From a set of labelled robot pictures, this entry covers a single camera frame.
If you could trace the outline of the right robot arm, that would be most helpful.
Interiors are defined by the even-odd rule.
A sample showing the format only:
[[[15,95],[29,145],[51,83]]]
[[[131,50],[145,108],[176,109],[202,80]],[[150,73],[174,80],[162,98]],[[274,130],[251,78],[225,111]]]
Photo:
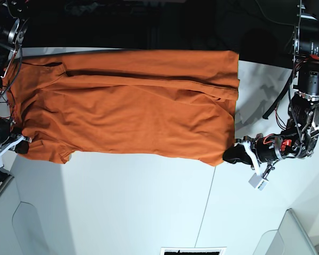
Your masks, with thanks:
[[[0,157],[9,150],[28,151],[29,139],[13,128],[15,102],[7,96],[21,70],[28,18],[28,1],[0,1]]]

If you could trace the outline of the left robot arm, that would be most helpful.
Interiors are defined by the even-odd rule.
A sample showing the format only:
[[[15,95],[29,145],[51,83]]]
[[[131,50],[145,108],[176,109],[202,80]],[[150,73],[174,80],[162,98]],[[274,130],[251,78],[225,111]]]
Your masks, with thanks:
[[[298,22],[292,34],[291,74],[263,115],[266,120],[271,113],[276,113],[280,101],[287,95],[287,123],[283,124],[276,117],[281,133],[236,139],[223,154],[225,162],[249,165],[263,178],[281,160],[310,157],[319,136],[319,1],[300,1],[297,15]]]

